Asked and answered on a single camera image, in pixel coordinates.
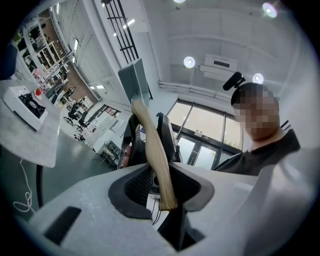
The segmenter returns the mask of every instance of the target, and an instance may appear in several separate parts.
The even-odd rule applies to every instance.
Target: hand
[[[131,146],[127,146],[126,147],[124,154],[125,154],[125,157],[122,160],[122,165],[124,167],[128,167],[129,157],[130,157],[130,154],[131,154]]]

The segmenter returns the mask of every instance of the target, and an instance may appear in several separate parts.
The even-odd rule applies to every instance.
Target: white table
[[[26,86],[30,92],[38,88],[37,84],[24,80],[0,81],[0,145],[19,158],[37,164],[36,190],[41,207],[43,167],[53,168],[56,165],[60,113],[47,97],[42,95],[42,100],[36,101],[45,107],[48,115],[40,130],[35,131],[3,101],[7,88],[15,86]]]

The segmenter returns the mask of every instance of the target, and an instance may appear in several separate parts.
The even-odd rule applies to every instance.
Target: man
[[[219,164],[215,171],[257,176],[263,167],[300,148],[294,131],[285,133],[280,127],[278,100],[264,85],[248,82],[238,87],[231,105],[252,146]]]
[[[45,96],[50,100],[50,98],[55,94],[59,95],[61,91],[64,89],[64,86],[66,85],[65,84],[66,79],[67,79],[67,74],[63,73],[57,81],[53,81],[53,82],[50,81],[50,84],[52,84],[53,86],[47,91]]]

